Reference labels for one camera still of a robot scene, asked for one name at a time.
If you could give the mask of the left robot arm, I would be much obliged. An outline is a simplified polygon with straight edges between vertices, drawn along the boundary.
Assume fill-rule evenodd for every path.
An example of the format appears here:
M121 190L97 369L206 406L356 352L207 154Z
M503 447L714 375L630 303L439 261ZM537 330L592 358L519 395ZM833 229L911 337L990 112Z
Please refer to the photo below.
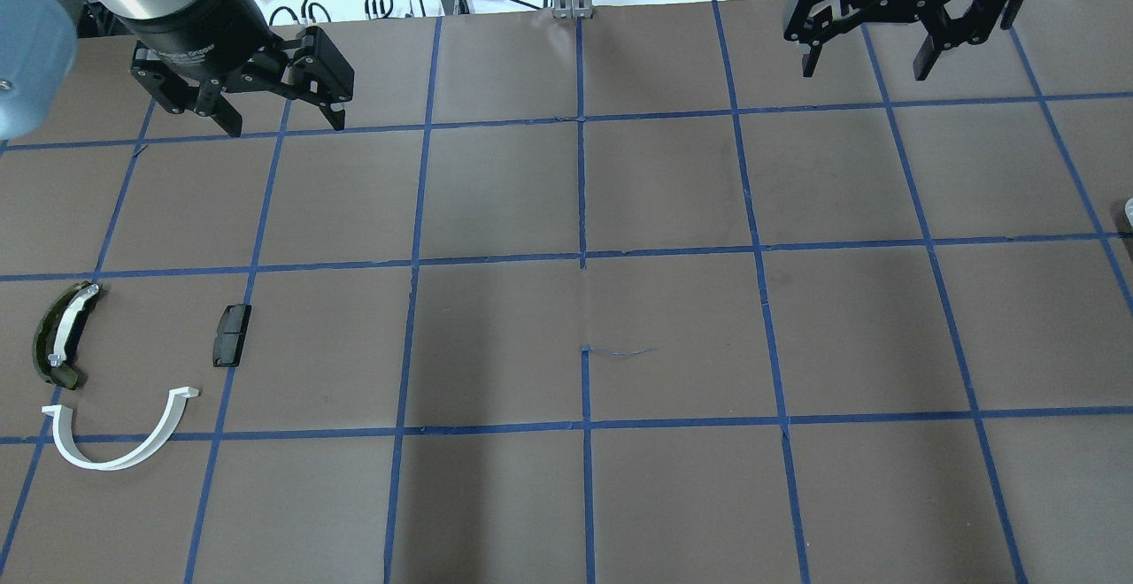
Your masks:
M73 68L86 1L3 0L5 139L46 120ZM324 29L310 25L286 40L255 0L93 1L136 36L131 75L167 112L193 112L237 137L242 115L227 96L266 92L315 105L335 132L344 128L355 69Z

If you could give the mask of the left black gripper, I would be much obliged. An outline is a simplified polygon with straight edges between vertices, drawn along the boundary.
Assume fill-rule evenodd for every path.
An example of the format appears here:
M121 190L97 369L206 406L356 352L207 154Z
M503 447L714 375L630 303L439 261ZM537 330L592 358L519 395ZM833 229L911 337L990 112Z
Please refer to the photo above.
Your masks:
M97 0L137 36L131 75L171 115L208 116L231 137L242 115L229 95L266 92L320 108L346 129L355 69L327 32L279 35L255 0Z

